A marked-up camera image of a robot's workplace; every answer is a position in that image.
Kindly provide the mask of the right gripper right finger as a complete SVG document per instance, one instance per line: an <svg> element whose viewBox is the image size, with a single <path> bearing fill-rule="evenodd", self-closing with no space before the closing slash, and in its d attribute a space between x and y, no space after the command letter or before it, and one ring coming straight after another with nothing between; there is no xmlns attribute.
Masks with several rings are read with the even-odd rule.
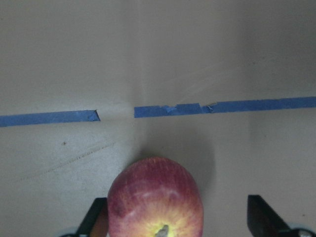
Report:
<svg viewBox="0 0 316 237"><path fill-rule="evenodd" d="M247 198L247 226L253 237L290 236L290 227L260 195Z"/></svg>

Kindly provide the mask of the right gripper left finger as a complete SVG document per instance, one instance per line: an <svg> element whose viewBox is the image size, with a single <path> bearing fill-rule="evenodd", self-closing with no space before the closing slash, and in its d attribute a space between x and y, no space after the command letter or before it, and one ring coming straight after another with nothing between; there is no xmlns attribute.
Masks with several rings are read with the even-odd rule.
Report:
<svg viewBox="0 0 316 237"><path fill-rule="evenodd" d="M106 237L108 234L108 205L106 197L96 198L85 215L75 237Z"/></svg>

